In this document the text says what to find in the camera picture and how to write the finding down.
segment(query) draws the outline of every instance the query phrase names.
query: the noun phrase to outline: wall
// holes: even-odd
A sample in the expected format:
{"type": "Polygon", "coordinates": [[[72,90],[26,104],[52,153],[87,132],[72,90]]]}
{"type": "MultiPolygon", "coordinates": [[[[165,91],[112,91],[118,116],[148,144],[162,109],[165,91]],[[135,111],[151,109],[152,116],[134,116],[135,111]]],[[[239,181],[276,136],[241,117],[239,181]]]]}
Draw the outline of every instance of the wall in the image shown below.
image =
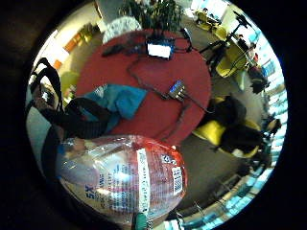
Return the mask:
{"type": "Polygon", "coordinates": [[[230,4],[222,19],[222,26],[224,26],[229,33],[238,25],[236,14],[234,12],[238,12],[239,14],[243,13],[243,11],[236,5],[230,4]]]}
{"type": "Polygon", "coordinates": [[[99,19],[94,2],[88,3],[65,18],[65,22],[58,26],[59,32],[55,39],[61,47],[64,47],[84,24],[95,25],[99,19]]]}

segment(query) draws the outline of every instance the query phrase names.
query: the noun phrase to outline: round table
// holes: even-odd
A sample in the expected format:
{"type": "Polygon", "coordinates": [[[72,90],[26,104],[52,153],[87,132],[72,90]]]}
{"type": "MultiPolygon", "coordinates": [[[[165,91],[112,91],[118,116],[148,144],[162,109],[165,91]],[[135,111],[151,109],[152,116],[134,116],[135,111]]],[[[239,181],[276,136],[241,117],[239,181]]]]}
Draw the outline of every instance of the round table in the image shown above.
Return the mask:
{"type": "MultiPolygon", "coordinates": [[[[127,71],[131,63],[137,59],[137,54],[128,55],[121,52],[102,57],[102,52],[109,46],[125,44],[127,41],[144,42],[144,34],[148,32],[122,34],[99,46],[81,71],[76,96],[91,92],[105,83],[144,88],[127,71]]],[[[171,33],[165,33],[165,35],[166,37],[177,37],[171,33]]],[[[176,39],[176,47],[185,48],[187,46],[185,39],[176,39]]],[[[174,53],[170,60],[147,57],[146,54],[142,56],[140,61],[133,66],[132,71],[143,82],[166,94],[177,80],[182,80],[188,94],[203,107],[207,107],[211,93],[210,74],[198,51],[174,53]]],[[[163,140],[169,145],[179,145],[199,123],[204,115],[203,109],[190,99],[185,99],[189,107],[185,110],[181,122],[178,123],[182,103],[173,99],[163,100],[152,90],[147,90],[148,93],[134,117],[131,120],[121,119],[110,134],[138,134],[163,140]]]]}

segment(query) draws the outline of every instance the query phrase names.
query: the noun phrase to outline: blue towel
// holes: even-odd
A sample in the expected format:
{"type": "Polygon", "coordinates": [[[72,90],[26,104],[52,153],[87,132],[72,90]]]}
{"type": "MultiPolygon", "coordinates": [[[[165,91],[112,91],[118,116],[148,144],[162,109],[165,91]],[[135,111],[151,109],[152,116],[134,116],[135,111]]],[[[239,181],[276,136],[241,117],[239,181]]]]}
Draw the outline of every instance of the blue towel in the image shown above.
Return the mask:
{"type": "MultiPolygon", "coordinates": [[[[143,102],[147,91],[120,84],[105,84],[84,95],[99,106],[111,112],[105,133],[110,132],[121,118],[132,119],[139,105],[143,102]]],[[[95,121],[90,113],[83,112],[89,121],[95,121]]]]}

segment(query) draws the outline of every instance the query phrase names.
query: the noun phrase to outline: barcode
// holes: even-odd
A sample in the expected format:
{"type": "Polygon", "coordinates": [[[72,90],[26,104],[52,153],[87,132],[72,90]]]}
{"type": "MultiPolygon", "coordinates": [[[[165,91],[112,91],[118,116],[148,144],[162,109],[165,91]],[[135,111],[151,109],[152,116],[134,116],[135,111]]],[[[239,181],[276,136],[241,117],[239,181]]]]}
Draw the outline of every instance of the barcode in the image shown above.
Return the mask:
{"type": "Polygon", "coordinates": [[[174,195],[177,195],[182,191],[182,174],[181,168],[175,167],[172,168],[173,179],[174,179],[174,195]]]}

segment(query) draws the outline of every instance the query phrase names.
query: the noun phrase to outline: cable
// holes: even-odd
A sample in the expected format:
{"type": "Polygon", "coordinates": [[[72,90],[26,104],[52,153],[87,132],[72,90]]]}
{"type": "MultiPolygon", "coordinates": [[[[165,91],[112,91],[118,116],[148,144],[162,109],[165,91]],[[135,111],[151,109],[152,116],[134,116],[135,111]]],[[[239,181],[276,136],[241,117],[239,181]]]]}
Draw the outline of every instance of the cable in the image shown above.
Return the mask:
{"type": "Polygon", "coordinates": [[[175,124],[175,127],[169,132],[169,134],[167,134],[165,137],[162,138],[162,141],[165,141],[170,136],[172,136],[178,130],[179,126],[181,125],[185,111],[190,107],[190,104],[186,104],[186,105],[184,105],[184,103],[181,103],[181,104],[182,104],[182,107],[180,110],[179,118],[177,119],[177,122],[175,124]]]}
{"type": "Polygon", "coordinates": [[[158,94],[162,99],[164,100],[167,100],[169,99],[169,96],[166,95],[166,94],[163,94],[162,92],[160,92],[158,89],[156,89],[154,86],[152,86],[151,84],[148,84],[148,83],[145,83],[143,82],[136,74],[134,74],[132,71],[131,71],[131,68],[134,67],[136,64],[138,64],[138,62],[141,60],[141,56],[139,55],[137,57],[137,59],[131,64],[128,66],[127,68],[127,72],[132,76],[134,77],[138,84],[141,85],[141,86],[145,86],[146,88],[152,90],[154,93],[158,94]]]}
{"type": "Polygon", "coordinates": [[[204,110],[207,113],[214,113],[215,109],[213,109],[213,111],[209,111],[208,109],[206,109],[205,107],[203,107],[197,100],[195,100],[194,98],[192,98],[189,94],[186,94],[186,96],[193,102],[195,103],[198,107],[200,107],[202,110],[204,110]]]}

